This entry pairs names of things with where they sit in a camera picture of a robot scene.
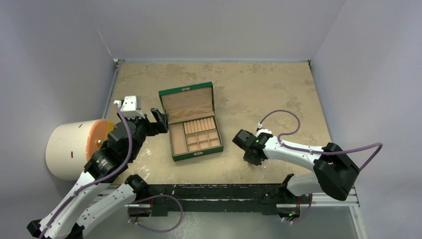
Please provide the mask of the green jewelry box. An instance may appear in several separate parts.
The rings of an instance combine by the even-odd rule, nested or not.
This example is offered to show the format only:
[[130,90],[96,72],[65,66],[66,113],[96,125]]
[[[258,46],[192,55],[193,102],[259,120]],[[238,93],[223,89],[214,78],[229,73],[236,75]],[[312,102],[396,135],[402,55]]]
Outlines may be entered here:
[[169,141],[175,162],[223,152],[212,82],[161,90],[158,94],[169,115]]

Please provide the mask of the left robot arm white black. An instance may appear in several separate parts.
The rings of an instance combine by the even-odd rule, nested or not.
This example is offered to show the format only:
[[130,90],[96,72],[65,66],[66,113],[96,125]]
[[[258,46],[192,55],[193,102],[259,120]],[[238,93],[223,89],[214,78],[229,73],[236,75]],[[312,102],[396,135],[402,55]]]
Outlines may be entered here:
[[79,179],[56,208],[43,219],[31,221],[27,229],[38,239],[82,239],[100,222],[124,205],[144,203],[149,185],[137,174],[130,175],[115,191],[95,204],[105,190],[137,157],[148,136],[168,132],[167,113],[152,108],[150,122],[141,111],[117,108],[121,119],[107,140],[86,163]]

